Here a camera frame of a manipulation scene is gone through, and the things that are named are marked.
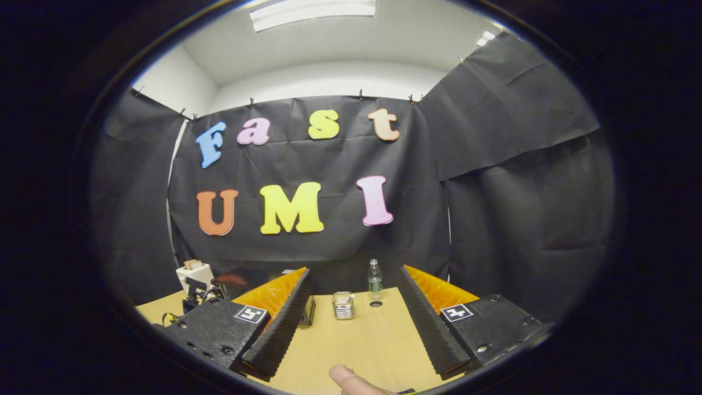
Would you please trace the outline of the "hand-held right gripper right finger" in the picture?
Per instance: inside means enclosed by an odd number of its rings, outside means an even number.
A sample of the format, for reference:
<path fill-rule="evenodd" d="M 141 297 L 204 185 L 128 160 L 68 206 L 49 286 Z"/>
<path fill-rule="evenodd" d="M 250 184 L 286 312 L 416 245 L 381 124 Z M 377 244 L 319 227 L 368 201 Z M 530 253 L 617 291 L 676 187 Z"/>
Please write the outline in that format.
<path fill-rule="evenodd" d="M 408 265 L 400 270 L 398 288 L 443 380 L 496 362 L 545 328 L 502 295 L 477 297 Z"/>

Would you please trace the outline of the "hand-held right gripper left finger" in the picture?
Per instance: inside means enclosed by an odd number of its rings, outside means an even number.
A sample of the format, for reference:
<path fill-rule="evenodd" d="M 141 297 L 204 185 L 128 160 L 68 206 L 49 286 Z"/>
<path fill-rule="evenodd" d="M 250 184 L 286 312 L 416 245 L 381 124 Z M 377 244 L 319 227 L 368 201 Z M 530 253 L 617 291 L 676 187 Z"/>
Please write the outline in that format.
<path fill-rule="evenodd" d="M 312 294 L 306 267 L 237 298 L 212 297 L 163 331 L 193 357 L 269 381 L 278 371 Z"/>

